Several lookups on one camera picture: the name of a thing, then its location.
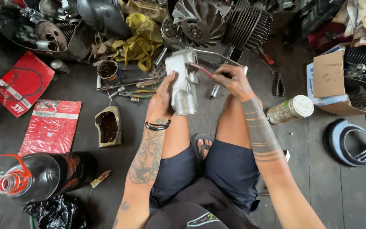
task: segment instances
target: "pliers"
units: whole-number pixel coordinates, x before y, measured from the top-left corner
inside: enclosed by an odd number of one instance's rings
[[[156,91],[149,91],[149,90],[125,91],[119,93],[119,95],[125,97],[135,97],[140,99],[150,99],[153,96],[153,95],[138,95],[138,93],[156,93]]]
[[[275,96],[283,97],[285,95],[285,86],[283,85],[282,73],[276,72]]]

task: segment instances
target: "red gasket package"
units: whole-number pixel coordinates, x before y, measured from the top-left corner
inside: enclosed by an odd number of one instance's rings
[[[42,95],[54,70],[27,51],[0,79],[0,103],[15,117],[27,112]]]
[[[33,109],[19,156],[69,152],[81,102],[40,99]]]

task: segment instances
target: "black plastic bag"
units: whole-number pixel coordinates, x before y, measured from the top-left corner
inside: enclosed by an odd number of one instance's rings
[[[25,212],[39,222],[40,229],[87,229],[89,226],[82,203],[69,195],[30,202],[22,211]]]

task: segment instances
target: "foot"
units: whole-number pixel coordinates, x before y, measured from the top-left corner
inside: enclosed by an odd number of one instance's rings
[[[197,146],[198,146],[198,149],[199,150],[201,150],[201,146],[203,145],[203,144],[206,144],[206,145],[209,145],[209,146],[211,146],[211,144],[212,144],[212,142],[211,141],[209,141],[209,140],[202,140],[202,139],[199,139],[198,140],[198,142],[197,142]],[[205,158],[206,158],[206,156],[207,156],[207,153],[208,153],[208,149],[204,149],[204,151],[203,151],[203,158],[202,158],[202,160],[204,160]]]

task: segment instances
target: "black shorts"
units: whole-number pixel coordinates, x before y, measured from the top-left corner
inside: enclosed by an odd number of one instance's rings
[[[190,145],[178,155],[161,159],[159,173],[150,192],[150,211],[163,207],[199,176],[211,180],[226,197],[245,213],[256,211],[259,170],[252,149],[214,140],[203,174],[196,174],[196,152]]]

